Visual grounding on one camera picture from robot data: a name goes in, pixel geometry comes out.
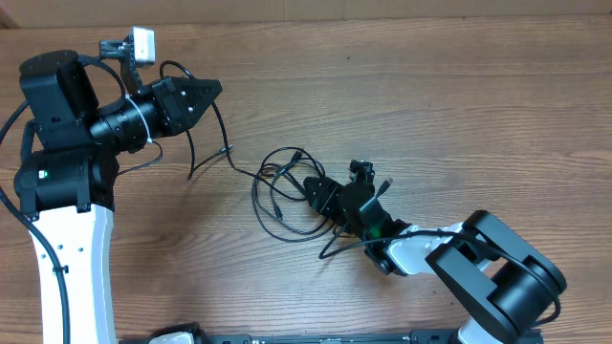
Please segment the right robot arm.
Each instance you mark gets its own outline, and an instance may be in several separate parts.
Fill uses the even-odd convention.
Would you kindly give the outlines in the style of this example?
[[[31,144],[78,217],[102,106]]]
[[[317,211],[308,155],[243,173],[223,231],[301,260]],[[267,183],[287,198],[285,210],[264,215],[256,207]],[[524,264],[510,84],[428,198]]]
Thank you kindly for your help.
[[[531,328],[554,321],[567,282],[542,253],[486,210],[451,226],[421,228],[393,219],[368,180],[341,185],[303,182],[309,205],[342,231],[385,274],[435,274],[470,315],[461,343],[515,343]]]

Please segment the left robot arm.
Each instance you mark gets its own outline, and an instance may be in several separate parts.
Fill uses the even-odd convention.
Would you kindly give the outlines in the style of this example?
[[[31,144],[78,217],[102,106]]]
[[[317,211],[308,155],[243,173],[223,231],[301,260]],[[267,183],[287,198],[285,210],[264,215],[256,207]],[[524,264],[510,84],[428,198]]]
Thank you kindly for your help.
[[[110,241],[118,156],[192,128],[222,91],[216,79],[166,76],[103,107],[86,74],[94,63],[62,50],[20,67],[33,119],[13,213],[33,237],[47,343],[116,341]]]

